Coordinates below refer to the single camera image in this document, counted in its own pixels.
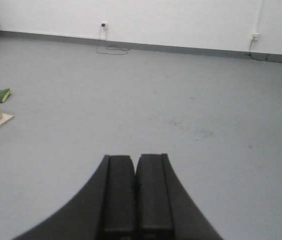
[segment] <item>black cable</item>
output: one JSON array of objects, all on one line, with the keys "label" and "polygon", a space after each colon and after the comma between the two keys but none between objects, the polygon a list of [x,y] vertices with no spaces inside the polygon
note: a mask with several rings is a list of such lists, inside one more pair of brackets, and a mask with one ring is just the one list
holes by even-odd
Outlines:
[{"label": "black cable", "polygon": [[254,60],[259,61],[259,62],[269,62],[269,63],[279,63],[279,64],[282,64],[282,61],[268,61],[269,56],[270,56],[269,53],[266,55],[266,59],[265,60],[261,60],[261,59],[257,59],[255,57],[253,57],[252,53],[251,53],[251,48],[252,48],[252,44],[253,44],[254,41],[255,41],[255,37],[251,41],[250,49],[249,49],[249,54],[245,54],[245,55],[248,55],[248,56],[250,56],[251,59],[254,59]]},{"label": "black cable", "polygon": [[107,46],[105,49],[110,50],[110,51],[121,51],[122,53],[99,52],[99,51],[98,51],[98,48],[99,48],[100,41],[101,41],[101,28],[102,28],[102,26],[100,26],[99,40],[98,40],[97,45],[96,45],[96,53],[97,53],[97,54],[127,55],[127,54],[129,53],[128,51],[130,51],[130,49],[127,49],[127,48],[120,48],[120,47],[115,46],[115,45]]}]

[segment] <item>gray baseboard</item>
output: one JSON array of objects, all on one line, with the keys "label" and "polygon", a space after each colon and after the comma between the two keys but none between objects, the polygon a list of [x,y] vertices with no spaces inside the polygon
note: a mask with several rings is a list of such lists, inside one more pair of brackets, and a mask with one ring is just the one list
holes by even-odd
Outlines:
[{"label": "gray baseboard", "polygon": [[[43,41],[54,41],[62,43],[72,44],[83,44],[83,45],[94,45],[105,47],[110,45],[116,45],[120,48],[154,51],[154,52],[165,52],[165,53],[176,53],[176,54],[193,54],[193,55],[204,55],[204,56],[215,56],[215,57],[227,57],[237,59],[251,59],[248,56],[247,51],[230,51],[230,50],[218,50],[218,49],[205,49],[205,48],[194,48],[194,47],[180,47],[180,46],[165,46],[165,45],[154,45],[154,44],[143,44],[143,43],[132,43],[132,42],[121,42],[121,41],[107,41],[97,40],[79,37],[68,37],[68,36],[55,36],[45,35],[36,33],[23,33],[14,31],[0,31],[2,37],[13,37],[23,39],[34,39]],[[253,53],[253,57],[269,62],[282,63],[282,54],[271,54],[271,53]]]}]

